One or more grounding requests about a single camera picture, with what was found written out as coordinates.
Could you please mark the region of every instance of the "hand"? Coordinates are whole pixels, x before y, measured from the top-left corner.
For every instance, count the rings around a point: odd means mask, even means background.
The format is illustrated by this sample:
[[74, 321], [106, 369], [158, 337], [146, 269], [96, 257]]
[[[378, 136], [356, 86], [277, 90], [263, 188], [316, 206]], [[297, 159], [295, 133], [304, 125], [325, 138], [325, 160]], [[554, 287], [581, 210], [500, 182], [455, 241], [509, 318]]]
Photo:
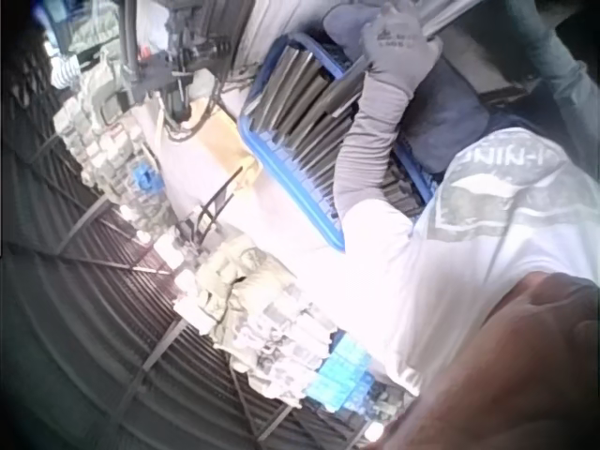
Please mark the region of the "hand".
[[428, 42], [411, 0], [400, 0], [398, 8], [383, 5], [375, 21], [363, 28], [363, 47], [372, 63], [371, 77], [412, 98], [440, 57], [442, 42]]

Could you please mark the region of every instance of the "blue plastic basket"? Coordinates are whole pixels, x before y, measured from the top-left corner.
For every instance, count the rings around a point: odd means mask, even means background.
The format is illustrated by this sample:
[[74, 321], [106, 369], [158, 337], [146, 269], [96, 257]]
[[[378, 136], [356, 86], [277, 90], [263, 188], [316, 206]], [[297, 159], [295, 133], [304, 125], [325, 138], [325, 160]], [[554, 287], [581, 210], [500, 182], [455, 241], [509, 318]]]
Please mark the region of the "blue plastic basket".
[[[350, 65], [343, 53], [328, 52], [322, 45], [305, 34], [294, 33], [282, 36], [275, 41], [269, 54], [267, 54], [248, 95], [247, 105], [263, 91], [279, 58], [289, 44], [296, 44], [312, 52], [322, 66], [336, 79], [341, 78], [345, 68]], [[237, 124], [242, 139], [264, 165], [265, 169], [288, 191], [329, 245], [343, 251], [345, 248], [344, 235], [339, 220], [333, 220], [327, 215], [324, 206], [321, 205], [323, 201], [321, 195], [312, 189], [312, 185], [306, 176], [295, 169], [289, 152], [273, 143], [273, 133], [250, 131], [250, 119], [247, 115], [242, 113]], [[397, 163], [406, 169], [424, 202], [429, 202], [433, 197], [433, 186], [430, 177], [423, 173], [412, 155], [405, 152], [401, 147], [396, 147], [395, 156]]]

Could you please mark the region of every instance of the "printed logo on shirt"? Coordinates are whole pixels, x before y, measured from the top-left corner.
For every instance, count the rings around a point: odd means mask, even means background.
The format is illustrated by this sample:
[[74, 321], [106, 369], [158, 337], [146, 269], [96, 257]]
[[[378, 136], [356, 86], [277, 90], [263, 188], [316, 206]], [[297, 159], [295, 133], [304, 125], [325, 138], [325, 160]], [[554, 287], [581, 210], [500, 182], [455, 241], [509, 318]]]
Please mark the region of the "printed logo on shirt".
[[558, 145], [526, 130], [500, 131], [454, 159], [429, 212], [427, 239], [501, 237], [516, 224], [600, 223], [599, 191]]

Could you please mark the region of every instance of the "skin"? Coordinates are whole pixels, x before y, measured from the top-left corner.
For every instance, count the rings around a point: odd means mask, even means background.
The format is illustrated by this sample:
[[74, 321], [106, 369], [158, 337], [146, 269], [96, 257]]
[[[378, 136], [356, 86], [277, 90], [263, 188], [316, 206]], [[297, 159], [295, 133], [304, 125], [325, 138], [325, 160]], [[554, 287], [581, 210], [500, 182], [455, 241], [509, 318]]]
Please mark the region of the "skin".
[[530, 274], [371, 450], [600, 448], [600, 290]]

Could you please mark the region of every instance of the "white t-shirt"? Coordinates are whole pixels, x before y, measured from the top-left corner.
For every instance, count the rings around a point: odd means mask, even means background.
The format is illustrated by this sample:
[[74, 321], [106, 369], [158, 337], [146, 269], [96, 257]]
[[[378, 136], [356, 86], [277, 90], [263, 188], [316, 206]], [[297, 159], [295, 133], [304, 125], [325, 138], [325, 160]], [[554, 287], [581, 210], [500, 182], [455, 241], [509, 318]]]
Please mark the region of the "white t-shirt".
[[343, 220], [351, 270], [341, 326], [418, 395], [527, 274], [600, 281], [600, 189], [528, 130], [463, 150], [412, 224], [380, 200]]

